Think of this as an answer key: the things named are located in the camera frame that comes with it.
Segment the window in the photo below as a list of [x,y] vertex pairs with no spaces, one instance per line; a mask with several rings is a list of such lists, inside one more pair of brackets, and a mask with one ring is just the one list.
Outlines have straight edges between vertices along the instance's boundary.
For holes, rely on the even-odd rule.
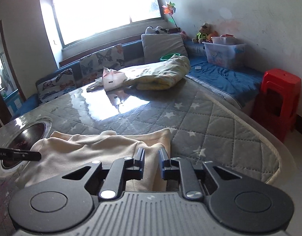
[[158,0],[52,0],[64,47],[120,26],[161,18]]

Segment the white cushion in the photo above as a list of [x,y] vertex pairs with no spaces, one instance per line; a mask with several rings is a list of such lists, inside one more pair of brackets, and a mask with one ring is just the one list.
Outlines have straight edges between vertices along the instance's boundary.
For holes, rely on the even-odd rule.
[[51,101],[75,89],[76,83],[71,68],[37,86],[39,99],[42,103]]
[[83,78],[82,85],[94,82],[102,77],[103,68],[119,70],[125,67],[124,53],[121,44],[94,52],[80,59],[80,67]]
[[162,56],[170,53],[188,56],[180,34],[142,34],[141,40],[146,64],[159,62]]

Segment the doorway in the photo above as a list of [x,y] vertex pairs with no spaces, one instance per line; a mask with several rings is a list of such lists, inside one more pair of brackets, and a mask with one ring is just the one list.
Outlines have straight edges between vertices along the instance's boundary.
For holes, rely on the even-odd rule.
[[0,127],[22,106],[25,96],[14,73],[0,21]]

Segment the door frame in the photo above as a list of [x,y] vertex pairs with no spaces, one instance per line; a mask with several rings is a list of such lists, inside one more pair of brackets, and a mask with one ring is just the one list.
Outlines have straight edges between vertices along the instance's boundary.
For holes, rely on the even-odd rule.
[[[26,98],[25,98],[25,96],[23,94],[23,91],[22,91],[22,89],[20,87],[20,84],[18,82],[18,79],[17,79],[16,74],[15,74],[15,72],[13,70],[13,67],[12,67],[11,59],[10,59],[10,56],[9,56],[9,53],[8,53],[8,49],[7,49],[7,46],[6,46],[5,36],[3,34],[3,28],[2,28],[2,21],[1,20],[0,20],[0,35],[1,35],[1,41],[2,41],[3,50],[5,52],[6,59],[7,59],[7,62],[8,62],[8,65],[9,65],[12,77],[14,79],[14,82],[15,82],[16,86],[17,86],[17,89],[18,89],[18,92],[20,94],[20,97],[22,98],[23,101],[26,101]],[[9,109],[8,109],[6,103],[4,102],[3,97],[0,94],[0,119],[1,119],[2,123],[4,125],[7,124],[10,121],[11,117],[12,117],[12,115],[9,112]]]

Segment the silver screw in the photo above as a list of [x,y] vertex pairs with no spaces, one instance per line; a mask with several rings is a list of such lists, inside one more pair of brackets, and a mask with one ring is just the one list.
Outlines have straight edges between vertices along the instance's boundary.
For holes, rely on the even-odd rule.
[[105,190],[100,193],[100,196],[104,199],[112,199],[116,196],[116,193],[112,190]]
[[186,193],[186,196],[190,199],[198,199],[203,196],[203,194],[199,191],[189,191]]

